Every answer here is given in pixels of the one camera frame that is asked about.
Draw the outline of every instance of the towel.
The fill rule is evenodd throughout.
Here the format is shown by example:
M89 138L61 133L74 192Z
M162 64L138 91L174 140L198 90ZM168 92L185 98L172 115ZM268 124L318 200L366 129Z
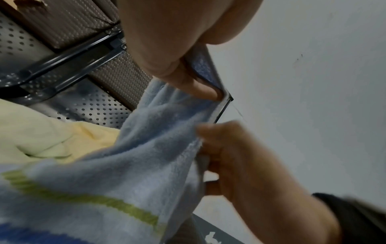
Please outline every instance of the towel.
M222 88L198 62L209 69L200 76ZM195 126L214 122L227 98L200 100L154 79L114 146L72 164L0 165L0 241L167 241L204 195L208 162L196 158Z
M88 122L63 122L0 99L0 164L54 158L71 163L112 146L119 130Z

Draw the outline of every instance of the green stripe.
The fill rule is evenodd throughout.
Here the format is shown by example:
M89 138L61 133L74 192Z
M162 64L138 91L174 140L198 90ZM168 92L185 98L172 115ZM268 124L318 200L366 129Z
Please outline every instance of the green stripe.
M158 222L158 216L152 215L150 212L131 204L127 204L120 199L97 195L68 194L51 191L28 179L21 170L8 171L2 173L2 175L14 188L26 195L62 203L91 203L112 207L153 227L156 227Z

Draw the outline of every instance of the yellow cloth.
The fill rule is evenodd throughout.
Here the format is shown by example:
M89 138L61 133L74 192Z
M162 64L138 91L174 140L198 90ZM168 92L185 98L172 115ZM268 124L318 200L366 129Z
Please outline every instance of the yellow cloth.
M69 163L112 146L119 130L87 122L62 122L0 99L0 163L55 158Z

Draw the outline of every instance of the bare skin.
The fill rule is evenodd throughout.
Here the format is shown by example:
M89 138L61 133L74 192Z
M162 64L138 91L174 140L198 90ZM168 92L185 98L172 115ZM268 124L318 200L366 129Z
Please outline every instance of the bare skin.
M219 180L207 195L224 195L265 244L338 244L341 229L332 211L306 192L279 159L239 123L203 124L202 154Z
M187 71L181 58L196 43L238 35L263 0L118 0L127 49L146 72L195 97L222 93Z

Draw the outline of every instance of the wall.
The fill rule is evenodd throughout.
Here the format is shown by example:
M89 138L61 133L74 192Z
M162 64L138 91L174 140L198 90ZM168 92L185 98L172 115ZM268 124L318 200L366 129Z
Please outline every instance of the wall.
M235 98L223 120L242 119L310 192L386 207L385 1L266 0L210 51ZM257 243L221 198L196 213Z

